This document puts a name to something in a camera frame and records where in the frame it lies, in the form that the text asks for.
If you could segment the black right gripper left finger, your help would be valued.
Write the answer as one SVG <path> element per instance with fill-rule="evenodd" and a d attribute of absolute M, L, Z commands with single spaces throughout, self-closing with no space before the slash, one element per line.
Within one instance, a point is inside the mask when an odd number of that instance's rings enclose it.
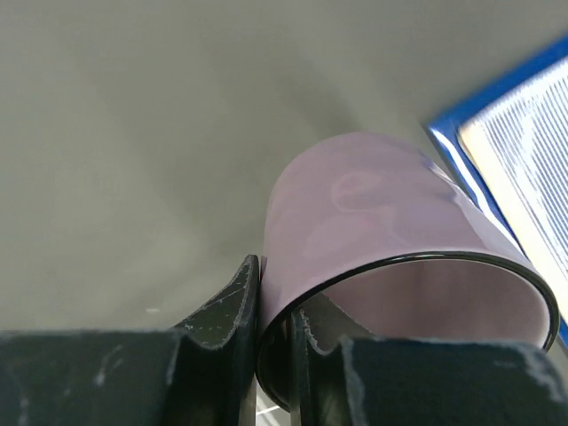
<path fill-rule="evenodd" d="M 4 425 L 252 425 L 259 262 L 176 326 L 1 335 Z"/>

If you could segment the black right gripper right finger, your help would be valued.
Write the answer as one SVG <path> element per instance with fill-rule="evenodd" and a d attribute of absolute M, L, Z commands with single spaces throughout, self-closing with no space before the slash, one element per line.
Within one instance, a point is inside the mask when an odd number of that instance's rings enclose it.
<path fill-rule="evenodd" d="M 565 425 L 567 389 L 523 343 L 340 338 L 319 348 L 304 312 L 289 322 L 295 425 Z"/>

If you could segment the pink mug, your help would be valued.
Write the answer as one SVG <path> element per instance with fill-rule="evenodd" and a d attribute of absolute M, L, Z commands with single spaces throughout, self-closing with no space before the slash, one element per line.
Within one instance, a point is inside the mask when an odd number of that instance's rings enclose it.
<path fill-rule="evenodd" d="M 349 133 L 299 154 L 268 203 L 256 376 L 288 408 L 287 316 L 323 296 L 386 338 L 548 350 L 558 303 L 499 226 L 415 145 Z"/>

